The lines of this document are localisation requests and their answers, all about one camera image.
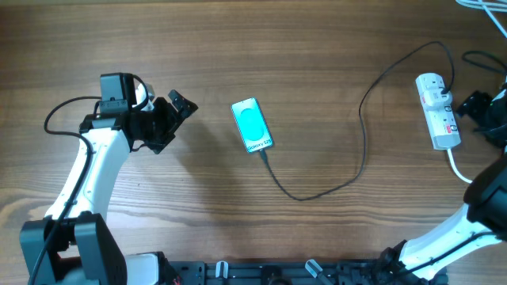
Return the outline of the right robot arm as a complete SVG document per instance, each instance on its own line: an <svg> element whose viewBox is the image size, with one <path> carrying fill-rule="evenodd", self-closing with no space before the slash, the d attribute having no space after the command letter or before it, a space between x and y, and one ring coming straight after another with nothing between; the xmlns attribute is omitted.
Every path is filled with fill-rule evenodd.
<svg viewBox="0 0 507 285"><path fill-rule="evenodd" d="M405 241L388 283L422 284L450 263L483 247L506 241L506 155L484 169L467 187L463 206L439 226Z"/></svg>

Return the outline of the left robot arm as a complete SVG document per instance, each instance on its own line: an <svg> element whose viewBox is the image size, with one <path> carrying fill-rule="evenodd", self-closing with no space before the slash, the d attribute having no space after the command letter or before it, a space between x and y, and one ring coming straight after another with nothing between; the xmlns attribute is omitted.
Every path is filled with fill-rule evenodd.
<svg viewBox="0 0 507 285"><path fill-rule="evenodd" d="M100 85L93 112L73 134L80 144L66 184L42 219L21 228L29 283L180 284L163 253L125 256L106 216L135 142L159 154L198 107L174 89L156 97L135 74L103 74Z"/></svg>

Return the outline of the blue Galaxy smartphone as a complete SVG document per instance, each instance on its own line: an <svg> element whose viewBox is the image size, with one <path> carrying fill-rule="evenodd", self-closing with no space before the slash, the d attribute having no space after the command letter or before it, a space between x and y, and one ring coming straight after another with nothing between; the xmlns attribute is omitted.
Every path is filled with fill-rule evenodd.
<svg viewBox="0 0 507 285"><path fill-rule="evenodd" d="M273 146L273 138L256 98L234 103L231 111L248 153Z"/></svg>

